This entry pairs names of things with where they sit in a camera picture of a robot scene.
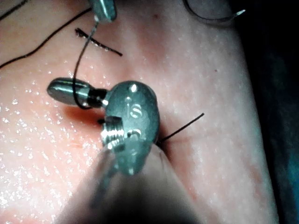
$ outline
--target cut suture end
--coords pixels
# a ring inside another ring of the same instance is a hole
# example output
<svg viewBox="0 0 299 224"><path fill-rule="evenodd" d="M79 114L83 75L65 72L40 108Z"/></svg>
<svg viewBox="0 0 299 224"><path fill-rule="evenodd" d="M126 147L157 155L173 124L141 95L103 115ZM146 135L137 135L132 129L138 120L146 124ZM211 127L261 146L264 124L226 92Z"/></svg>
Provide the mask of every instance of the cut suture end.
<svg viewBox="0 0 299 224"><path fill-rule="evenodd" d="M175 134L177 134L177 133L183 131L185 128L187 128L188 126L190 126L190 125L191 125L192 123L194 123L195 121L199 120L199 119L200 119L202 116L204 116L204 115L205 115L204 113L200 114L199 116L197 116L196 118L194 118L192 121L190 121L190 122L187 123L186 125L182 126L182 127L179 128L178 130L176 130L174 133L172 133L172 134L166 136L165 138L162 138L161 140L157 141L156 145L157 145L158 147L161 147L161 144L162 144L164 141L170 139L170 138L171 138L172 136L174 136Z"/></svg>

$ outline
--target pink skin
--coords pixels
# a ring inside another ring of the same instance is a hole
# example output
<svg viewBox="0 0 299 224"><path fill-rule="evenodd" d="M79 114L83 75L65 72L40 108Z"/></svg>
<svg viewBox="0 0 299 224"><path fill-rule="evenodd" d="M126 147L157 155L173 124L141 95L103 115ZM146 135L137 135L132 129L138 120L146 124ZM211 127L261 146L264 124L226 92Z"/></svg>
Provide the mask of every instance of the pink skin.
<svg viewBox="0 0 299 224"><path fill-rule="evenodd" d="M19 1L4 1L0 14ZM223 2L199 5L225 16ZM78 78L98 88L124 80L158 98L164 143L178 177L206 223L277 223L260 126L243 50L233 28L193 19L177 1L118 2L118 19L94 38L124 54L89 45ZM31 51L87 1L31 1L0 22L0 63ZM50 81L69 77L93 26L88 13L41 50L0 70L0 223L51 223L101 151L103 111L51 99Z"/></svg>

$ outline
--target silver metal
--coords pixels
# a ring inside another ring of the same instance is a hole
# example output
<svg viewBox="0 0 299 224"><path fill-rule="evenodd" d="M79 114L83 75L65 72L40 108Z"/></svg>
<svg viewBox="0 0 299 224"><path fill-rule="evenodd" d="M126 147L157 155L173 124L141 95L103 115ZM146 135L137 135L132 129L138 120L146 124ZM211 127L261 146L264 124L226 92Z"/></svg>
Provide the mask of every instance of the silver metal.
<svg viewBox="0 0 299 224"><path fill-rule="evenodd" d="M54 79L47 91L54 99L74 105L72 81L71 78ZM157 97L149 86L136 81L121 82L110 91L95 89L78 79L75 84L81 104L105 109L102 143L115 155L90 202L90 207L95 208L117 172L135 175L142 170L150 146L157 142L160 127Z"/></svg>
<svg viewBox="0 0 299 224"><path fill-rule="evenodd" d="M101 133L104 146L111 139L122 142L126 138L156 143L160 116L157 97L149 86L136 81L119 83L107 92L105 101L107 123ZM117 129L111 128L115 126L115 118L121 119Z"/></svg>
<svg viewBox="0 0 299 224"><path fill-rule="evenodd" d="M77 80L76 92L78 101L81 105L87 105L88 93L91 89L94 89L87 82ZM48 94L55 100L68 105L76 105L72 90L71 78L56 78L47 88Z"/></svg>
<svg viewBox="0 0 299 224"><path fill-rule="evenodd" d="M74 99L72 85L72 78L56 78L49 84L47 92L52 98L61 103L77 105ZM76 79L75 89L78 101L82 106L99 108L107 103L103 101L107 93L105 89L96 89L87 82L79 79Z"/></svg>
<svg viewBox="0 0 299 224"><path fill-rule="evenodd" d="M114 0L88 0L99 23L113 22L117 17Z"/></svg>

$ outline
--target dark background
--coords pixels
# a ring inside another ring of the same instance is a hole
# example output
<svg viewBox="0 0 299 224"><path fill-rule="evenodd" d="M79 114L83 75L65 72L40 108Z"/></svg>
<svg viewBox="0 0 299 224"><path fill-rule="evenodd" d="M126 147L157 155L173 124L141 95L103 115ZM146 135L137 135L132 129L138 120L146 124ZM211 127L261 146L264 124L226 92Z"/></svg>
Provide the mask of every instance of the dark background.
<svg viewBox="0 0 299 224"><path fill-rule="evenodd" d="M229 0L242 40L282 224L299 223L297 1Z"/></svg>

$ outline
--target curved needle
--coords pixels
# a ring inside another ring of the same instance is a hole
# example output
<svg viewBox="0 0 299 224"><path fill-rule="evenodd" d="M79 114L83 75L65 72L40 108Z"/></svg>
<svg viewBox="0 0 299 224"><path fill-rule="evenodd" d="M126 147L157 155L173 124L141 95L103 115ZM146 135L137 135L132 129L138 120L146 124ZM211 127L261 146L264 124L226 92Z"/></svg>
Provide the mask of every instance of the curved needle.
<svg viewBox="0 0 299 224"><path fill-rule="evenodd" d="M239 12L237 12L237 13L234 13L234 14L232 14L232 15L230 15L230 16L227 16L227 17L223 17L223 18L219 18L219 19L210 19L210 18L204 18L204 17L198 15L196 12L194 12L194 11L191 9L188 0L183 0L183 3L184 3L185 8L187 9L187 11L188 11L191 15L195 16L195 18L196 18L198 21L200 21L200 22L202 22L202 23L207 23L207 24L215 24L215 25L216 25L216 24L222 24L222 23L224 23L224 22L229 22L229 21L232 21L235 17L237 17L237 16L239 16L239 15L241 15L242 13L245 12L245 9L243 9L243 10L241 10L241 11L239 11Z"/></svg>

